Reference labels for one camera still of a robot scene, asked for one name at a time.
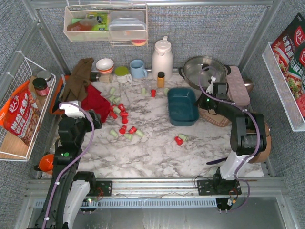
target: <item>wall shelf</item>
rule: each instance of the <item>wall shelf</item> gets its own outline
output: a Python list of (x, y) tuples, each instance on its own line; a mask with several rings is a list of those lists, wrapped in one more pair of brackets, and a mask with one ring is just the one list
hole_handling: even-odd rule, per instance
[[(20, 86), (22, 83), (26, 82), (27, 80), (33, 79), (32, 69), (30, 67), (30, 63), (38, 66), (42, 70), (45, 70), (35, 62), (31, 61), (30, 59), (24, 57), (22, 64), (20, 65), (16, 75), (13, 78), (10, 88), (6, 92), (1, 106), (5, 104), (8, 98), (11, 97), (12, 92)], [(2, 126), (0, 127), (0, 160), (14, 160), (14, 161), (28, 161), (31, 153), (33, 151), (36, 138), (39, 134), (40, 125), (42, 124), (43, 118), (46, 114), (50, 99), (52, 97), (52, 92), (54, 90), (56, 84), (56, 77), (52, 74), (51, 86), (50, 91), (46, 97), (39, 97), (40, 103), (43, 105), (41, 110), (41, 114), (38, 120), (38, 124), (36, 125), (33, 137), (31, 139), (30, 145), (27, 146), (24, 142), (18, 138), (17, 136), (13, 135), (12, 133), (5, 130)], [(35, 92), (35, 89), (31, 88), (29, 84), (29, 90)]]
[(292, 130), (295, 132), (305, 131), (304, 118), (302, 117), (300, 109), (290, 91), (281, 68), (276, 61), (275, 55), (271, 48), (272, 43), (273, 42), (268, 43), (264, 53), (262, 54), (263, 59), (270, 73), (277, 94), (280, 97)]
[[(107, 13), (114, 11), (142, 11), (145, 15), (145, 30), (126, 30), (126, 31), (67, 31), (67, 27), (72, 24), (72, 19), (85, 18), (88, 13)], [(93, 42), (93, 41), (109, 41), (112, 46), (131, 46), (134, 41), (146, 40), (148, 44), (148, 16), (147, 5), (131, 8), (128, 5), (104, 4), (104, 5), (76, 5), (65, 7), (64, 17), (64, 34), (71, 42)]]

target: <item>blue rectangular tray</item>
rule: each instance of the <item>blue rectangular tray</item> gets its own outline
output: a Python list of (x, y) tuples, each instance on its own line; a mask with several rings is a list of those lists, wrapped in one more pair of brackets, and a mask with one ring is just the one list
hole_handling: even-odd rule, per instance
[(176, 87), (168, 91), (168, 115), (175, 126), (191, 126), (199, 118), (196, 95), (190, 88)]

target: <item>towel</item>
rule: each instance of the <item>towel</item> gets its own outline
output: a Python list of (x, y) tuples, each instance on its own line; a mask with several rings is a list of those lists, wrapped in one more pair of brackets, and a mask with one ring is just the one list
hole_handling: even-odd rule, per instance
[(86, 58), (78, 62), (65, 85), (63, 101), (83, 101), (86, 98), (85, 88), (91, 84), (89, 78), (93, 61), (93, 58)]
[(101, 122), (104, 123), (110, 112), (110, 103), (91, 84), (87, 87), (87, 93), (87, 97), (81, 102), (81, 107), (85, 110), (93, 109), (101, 115)]

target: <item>blue cup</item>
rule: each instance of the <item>blue cup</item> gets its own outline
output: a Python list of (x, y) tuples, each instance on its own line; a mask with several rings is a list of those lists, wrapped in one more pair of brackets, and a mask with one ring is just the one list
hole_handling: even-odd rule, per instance
[(133, 60), (130, 63), (130, 73), (134, 79), (142, 79), (147, 77), (145, 64), (141, 60)]

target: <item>marble countertop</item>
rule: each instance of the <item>marble countertop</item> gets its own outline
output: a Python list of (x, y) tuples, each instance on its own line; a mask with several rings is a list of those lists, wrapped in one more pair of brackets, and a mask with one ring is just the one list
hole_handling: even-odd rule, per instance
[[(119, 132), (122, 118), (108, 117), (102, 129), (96, 130), (89, 151), (81, 158), (79, 171), (93, 171), (97, 178), (158, 178), (158, 177), (212, 177), (221, 163), (209, 166), (206, 162), (229, 155), (231, 126), (217, 127), (201, 117), (193, 126), (173, 126), (169, 122), (167, 97), (163, 89), (156, 87), (156, 81), (149, 75), (143, 80), (124, 84), (114, 78), (111, 84), (93, 82), (92, 85), (109, 98), (111, 87), (116, 88), (115, 96), (121, 97), (129, 113), (127, 130), (133, 125), (145, 135), (134, 135), (129, 141), (121, 134), (114, 138), (111, 129)], [(189, 87), (178, 74), (165, 83), (165, 87)], [(157, 95), (141, 95), (141, 89), (156, 89)], [(189, 140), (178, 146), (174, 138), (178, 134), (189, 136)], [(83, 145), (86, 147), (91, 133), (87, 133)], [(263, 177), (261, 164), (247, 164), (240, 177)]]

